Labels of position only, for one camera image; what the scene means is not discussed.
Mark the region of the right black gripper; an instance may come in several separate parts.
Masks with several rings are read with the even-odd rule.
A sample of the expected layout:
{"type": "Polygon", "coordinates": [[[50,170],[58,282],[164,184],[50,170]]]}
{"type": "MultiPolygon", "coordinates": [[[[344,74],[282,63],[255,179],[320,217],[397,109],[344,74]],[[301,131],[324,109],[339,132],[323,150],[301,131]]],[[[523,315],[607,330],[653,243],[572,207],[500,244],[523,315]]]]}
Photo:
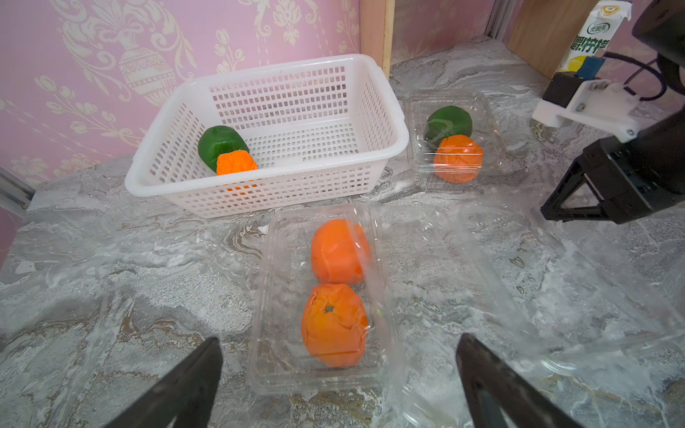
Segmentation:
{"type": "Polygon", "coordinates": [[[684,201],[684,111],[628,143],[603,138],[583,150],[541,207],[550,221],[624,224],[684,201]]]}

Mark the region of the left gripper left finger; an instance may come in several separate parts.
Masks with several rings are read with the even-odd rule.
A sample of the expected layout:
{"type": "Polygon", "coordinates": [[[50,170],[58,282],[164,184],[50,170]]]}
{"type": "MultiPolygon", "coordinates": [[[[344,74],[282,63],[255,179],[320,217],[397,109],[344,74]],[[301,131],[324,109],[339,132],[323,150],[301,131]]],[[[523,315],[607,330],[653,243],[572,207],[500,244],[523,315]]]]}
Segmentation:
{"type": "Polygon", "coordinates": [[[210,337],[107,424],[109,427],[207,427],[223,356],[210,337]]]}

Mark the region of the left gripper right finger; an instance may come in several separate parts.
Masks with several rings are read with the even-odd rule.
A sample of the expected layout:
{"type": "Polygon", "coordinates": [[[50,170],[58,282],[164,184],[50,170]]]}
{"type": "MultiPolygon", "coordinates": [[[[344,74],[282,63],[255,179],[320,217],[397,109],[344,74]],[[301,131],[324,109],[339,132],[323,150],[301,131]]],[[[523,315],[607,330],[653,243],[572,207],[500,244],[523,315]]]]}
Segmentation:
{"type": "Polygon", "coordinates": [[[475,427],[581,426],[474,335],[461,335],[456,362],[475,427]]]}

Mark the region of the clear clamshell container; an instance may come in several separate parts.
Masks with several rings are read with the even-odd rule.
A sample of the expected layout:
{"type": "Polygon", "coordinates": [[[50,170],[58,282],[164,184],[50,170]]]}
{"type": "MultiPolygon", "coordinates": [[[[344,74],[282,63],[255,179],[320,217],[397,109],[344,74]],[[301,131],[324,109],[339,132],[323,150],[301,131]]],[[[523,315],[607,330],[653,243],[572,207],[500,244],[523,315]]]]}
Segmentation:
{"type": "Polygon", "coordinates": [[[404,107],[410,132],[410,169],[421,190],[456,193],[521,169],[507,152],[482,93],[417,90],[406,96],[404,107]]]}
{"type": "Polygon", "coordinates": [[[684,345],[684,318],[631,267],[599,261],[535,210],[463,204],[473,262],[515,349],[561,372],[684,345]]]}
{"type": "Polygon", "coordinates": [[[265,395],[377,387],[414,426],[464,426],[460,337],[516,351],[500,295],[490,260],[444,207],[280,212],[263,250],[248,382],[265,395]]]}

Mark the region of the orange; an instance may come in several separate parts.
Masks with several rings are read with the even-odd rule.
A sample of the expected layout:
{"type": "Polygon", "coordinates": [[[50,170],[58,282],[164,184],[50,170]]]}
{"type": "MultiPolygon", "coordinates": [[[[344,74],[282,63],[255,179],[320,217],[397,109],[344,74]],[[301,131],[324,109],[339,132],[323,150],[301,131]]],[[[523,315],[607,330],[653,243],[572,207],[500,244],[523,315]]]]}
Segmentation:
{"type": "Polygon", "coordinates": [[[438,178],[465,184],[477,178],[483,160],[483,148],[470,137],[457,135],[442,140],[433,158],[433,167],[438,178]]]}
{"type": "Polygon", "coordinates": [[[253,157],[244,150],[223,153],[217,160],[216,173],[218,176],[257,170],[259,166],[253,157]]]}
{"type": "Polygon", "coordinates": [[[346,284],[315,287],[301,318],[310,356],[328,367],[353,367],[366,352],[369,321],[360,296],[346,284]]]}
{"type": "Polygon", "coordinates": [[[321,226],[310,245],[310,264],[322,284],[358,285],[364,280],[360,257],[369,257],[369,243],[359,224],[333,219],[321,226]]]}

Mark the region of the green fruit container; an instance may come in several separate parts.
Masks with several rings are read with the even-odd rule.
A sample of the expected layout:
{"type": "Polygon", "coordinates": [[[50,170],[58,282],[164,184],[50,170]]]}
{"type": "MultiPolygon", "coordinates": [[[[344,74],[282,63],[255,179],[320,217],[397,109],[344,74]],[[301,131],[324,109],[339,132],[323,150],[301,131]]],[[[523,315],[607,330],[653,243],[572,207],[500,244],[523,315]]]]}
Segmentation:
{"type": "Polygon", "coordinates": [[[217,171],[219,157],[225,153],[234,151],[246,151],[250,149],[244,139],[228,126],[219,125],[207,128],[201,135],[197,151],[200,159],[213,172],[217,171]]]}
{"type": "Polygon", "coordinates": [[[426,121],[424,139],[439,145],[442,140],[457,135],[471,137],[473,120],[464,109],[449,105],[433,112],[426,121]]]}

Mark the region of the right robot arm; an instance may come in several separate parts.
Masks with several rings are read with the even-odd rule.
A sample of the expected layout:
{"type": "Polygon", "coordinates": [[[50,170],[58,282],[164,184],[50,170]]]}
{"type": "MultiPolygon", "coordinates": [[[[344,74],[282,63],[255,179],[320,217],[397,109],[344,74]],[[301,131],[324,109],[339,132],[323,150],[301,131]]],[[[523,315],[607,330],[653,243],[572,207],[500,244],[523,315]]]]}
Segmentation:
{"type": "Polygon", "coordinates": [[[542,205],[547,220],[624,224],[684,200],[684,112],[662,121],[636,117],[643,96],[597,76],[606,60],[619,60],[655,76],[660,96],[683,94],[684,3],[653,1],[634,25],[633,37],[656,51],[651,63],[607,50],[630,17],[629,1],[597,3],[533,113],[548,127],[578,122],[607,134],[583,149],[542,205]]]}

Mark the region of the lemon drink carton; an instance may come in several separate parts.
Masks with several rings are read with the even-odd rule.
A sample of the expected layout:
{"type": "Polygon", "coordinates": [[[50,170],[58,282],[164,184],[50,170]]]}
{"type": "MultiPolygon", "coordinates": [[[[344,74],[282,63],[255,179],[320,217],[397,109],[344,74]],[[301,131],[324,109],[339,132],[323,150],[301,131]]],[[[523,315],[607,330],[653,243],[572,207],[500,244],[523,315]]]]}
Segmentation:
{"type": "Polygon", "coordinates": [[[632,1],[599,1],[558,64],[557,72],[576,72],[585,60],[606,50],[624,21],[631,19],[632,1]]]}

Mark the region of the wooden two-tier shelf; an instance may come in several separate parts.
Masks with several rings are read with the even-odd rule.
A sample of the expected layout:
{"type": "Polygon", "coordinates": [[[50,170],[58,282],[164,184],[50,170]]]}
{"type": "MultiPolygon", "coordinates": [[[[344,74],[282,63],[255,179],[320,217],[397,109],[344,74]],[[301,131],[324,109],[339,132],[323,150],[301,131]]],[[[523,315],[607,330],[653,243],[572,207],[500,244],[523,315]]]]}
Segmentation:
{"type": "Polygon", "coordinates": [[[386,74],[394,64],[485,36],[549,78],[594,1],[360,1],[348,28],[386,74]]]}

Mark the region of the white plastic basket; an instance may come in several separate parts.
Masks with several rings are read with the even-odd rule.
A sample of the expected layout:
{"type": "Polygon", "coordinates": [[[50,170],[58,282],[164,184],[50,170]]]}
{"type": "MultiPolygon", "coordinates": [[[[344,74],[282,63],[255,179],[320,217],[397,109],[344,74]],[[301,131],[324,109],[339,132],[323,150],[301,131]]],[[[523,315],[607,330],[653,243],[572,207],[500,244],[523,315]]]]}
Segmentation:
{"type": "Polygon", "coordinates": [[[371,57],[288,62],[177,87],[125,185],[212,219],[368,193],[408,142],[401,105],[371,57]],[[257,169],[216,175],[197,151],[214,126],[233,128],[257,169]]]}

